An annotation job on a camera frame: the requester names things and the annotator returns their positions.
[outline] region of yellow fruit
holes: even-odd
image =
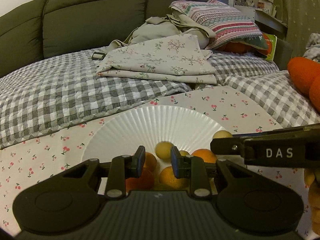
[[[205,163],[216,163],[216,155],[208,149],[198,149],[192,153],[193,156],[198,156],[203,159]]]
[[[144,161],[143,168],[154,172],[157,166],[157,159],[152,153],[146,152],[146,160]]]
[[[172,143],[170,142],[159,142],[156,145],[156,149],[155,149],[155,153],[158,156],[158,158],[162,159],[162,160],[168,160],[170,159],[170,150],[171,147],[174,146]]]
[[[159,175],[159,182],[172,187],[175,190],[181,190],[188,186],[188,179],[177,179],[172,170],[172,166],[164,168]]]
[[[179,151],[179,152],[180,152],[181,156],[186,156],[189,154],[187,151]]]
[[[225,130],[220,130],[220,131],[217,131],[212,139],[217,139],[217,138],[232,138],[232,134],[229,133],[228,131],[225,131]]]

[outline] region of paper plate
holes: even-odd
[[[140,145],[155,155],[156,144],[172,142],[190,154],[200,148],[210,149],[212,136],[224,128],[204,114],[177,106],[148,106],[121,113],[106,122],[87,145],[82,161],[98,158],[111,162],[119,155],[133,155]],[[157,158],[158,172],[170,166]],[[99,190],[104,188],[101,182]]]

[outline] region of star print curtain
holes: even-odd
[[[276,18],[288,23],[286,41],[293,57],[301,57],[311,33],[320,33],[320,0],[274,0]]]

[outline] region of floral folded cloth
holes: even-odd
[[[99,61],[97,75],[216,84],[211,55],[197,36],[179,34],[114,49]]]

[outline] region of screw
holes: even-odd
[[[210,191],[205,188],[198,188],[194,191],[194,193],[198,197],[207,197],[210,195]]]
[[[111,189],[107,191],[108,197],[120,197],[122,195],[122,191],[119,189]]]

